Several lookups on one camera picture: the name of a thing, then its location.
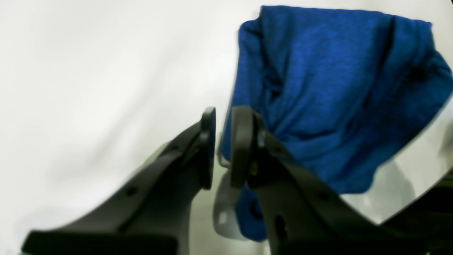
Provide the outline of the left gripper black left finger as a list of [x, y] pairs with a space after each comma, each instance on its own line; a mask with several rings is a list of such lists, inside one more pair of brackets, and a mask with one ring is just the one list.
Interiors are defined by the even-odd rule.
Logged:
[[186, 255], [191, 202], [212, 187], [216, 110], [184, 130], [99, 207], [31, 231], [23, 255]]

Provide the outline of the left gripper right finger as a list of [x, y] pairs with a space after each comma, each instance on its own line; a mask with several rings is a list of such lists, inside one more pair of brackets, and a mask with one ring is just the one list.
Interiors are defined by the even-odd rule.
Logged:
[[451, 255], [452, 171], [377, 226], [301, 166], [261, 115], [234, 107], [231, 185], [256, 192], [273, 255]]

